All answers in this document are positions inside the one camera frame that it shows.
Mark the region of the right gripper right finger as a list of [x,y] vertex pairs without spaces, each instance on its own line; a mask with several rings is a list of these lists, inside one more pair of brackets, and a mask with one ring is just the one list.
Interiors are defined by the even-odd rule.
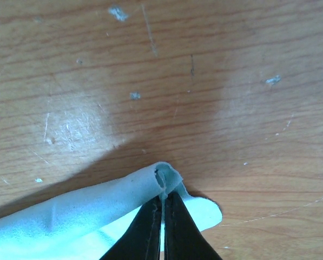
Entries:
[[165,259],[221,259],[202,236],[178,193],[170,193],[164,207]]

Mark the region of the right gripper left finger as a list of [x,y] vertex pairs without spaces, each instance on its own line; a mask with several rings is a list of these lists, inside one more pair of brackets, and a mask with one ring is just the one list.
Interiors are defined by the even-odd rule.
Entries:
[[123,236],[101,257],[110,259],[159,259],[162,204],[158,196],[141,206]]

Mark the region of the light blue cleaning cloth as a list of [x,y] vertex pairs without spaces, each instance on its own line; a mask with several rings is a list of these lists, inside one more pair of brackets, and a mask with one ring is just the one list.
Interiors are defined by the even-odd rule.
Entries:
[[222,221],[218,204],[191,196],[179,172],[158,162],[0,218],[0,259],[99,259],[122,237],[144,203],[173,191],[200,231]]

